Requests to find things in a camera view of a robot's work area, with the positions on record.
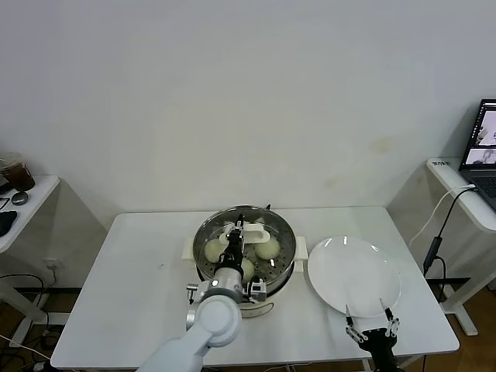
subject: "computer mouse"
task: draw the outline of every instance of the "computer mouse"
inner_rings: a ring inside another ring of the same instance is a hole
[[[21,191],[21,192],[16,192],[12,198],[11,201],[13,205],[23,205],[25,204],[29,199],[29,196],[27,195],[26,192]]]
[[[4,236],[9,232],[16,217],[16,211],[0,212],[0,236]]]

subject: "laptop screen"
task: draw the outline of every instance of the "laptop screen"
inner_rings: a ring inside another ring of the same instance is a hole
[[[460,168],[496,169],[496,101],[481,102]]]

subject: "keyboard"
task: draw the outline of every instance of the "keyboard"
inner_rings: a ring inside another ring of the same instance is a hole
[[[484,190],[489,198],[496,198],[496,176],[473,177],[474,184]]]

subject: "steamed bun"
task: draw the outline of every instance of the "steamed bun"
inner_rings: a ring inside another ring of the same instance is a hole
[[[217,264],[219,262],[219,256],[224,252],[226,247],[227,246],[219,242],[219,239],[210,240],[205,244],[205,258],[209,262]]]
[[[250,260],[243,258],[241,261],[241,268],[243,269],[243,279],[241,280],[243,284],[248,283],[253,275],[255,274],[255,266],[251,263]]]
[[[266,243],[255,244],[255,253],[262,260],[270,260],[279,256],[281,251],[281,246],[279,242],[274,237],[270,237],[269,241]]]

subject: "white table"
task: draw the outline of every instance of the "white table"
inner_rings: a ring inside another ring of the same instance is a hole
[[[27,194],[29,195],[27,203],[24,205],[13,205],[9,201],[9,203],[0,211],[17,211],[18,213],[9,232],[0,237],[0,253],[4,253],[16,241],[17,237],[24,230],[31,218],[59,184],[59,177],[53,175],[34,176],[34,179],[36,185],[31,190],[27,191]],[[5,195],[2,195],[2,198],[11,198],[16,192],[16,190],[11,190]],[[0,298],[26,316],[19,324],[12,340],[17,343],[22,343],[31,324],[46,324],[47,314],[40,309],[45,305],[45,302],[47,302],[48,296],[48,294],[38,295],[34,302],[31,302],[14,288],[7,285],[5,281],[0,281]],[[63,325],[67,321],[68,314],[51,312],[49,313],[49,317],[50,324]],[[17,347],[14,343],[10,343],[9,346]]]
[[[468,184],[458,172],[460,162],[461,158],[433,158],[427,161],[427,168],[436,176],[446,190],[450,190]],[[459,192],[460,190],[452,191],[452,195],[454,196]],[[490,234],[496,233],[496,213],[477,192],[466,192],[458,198],[458,203],[481,231]],[[462,253],[469,249],[469,246],[460,247],[446,262],[446,266],[452,267],[455,265]],[[495,278],[496,269],[493,266],[483,265],[458,291],[454,291],[450,285],[444,287],[446,300],[442,303],[443,310],[445,314],[454,314],[456,316],[458,323],[467,336],[475,336],[478,331],[463,304]]]
[[[397,356],[454,351],[459,343],[417,264],[382,207],[275,211],[305,236],[310,249],[327,236],[358,236],[382,249],[401,272]],[[212,212],[117,216],[53,353],[56,368],[135,369],[162,342],[185,332],[187,283],[198,283],[181,260],[187,237]],[[273,311],[242,321],[228,346],[205,365],[300,363],[369,358],[345,333],[343,314],[325,304],[305,274],[294,274]],[[361,329],[385,316],[358,319]]]

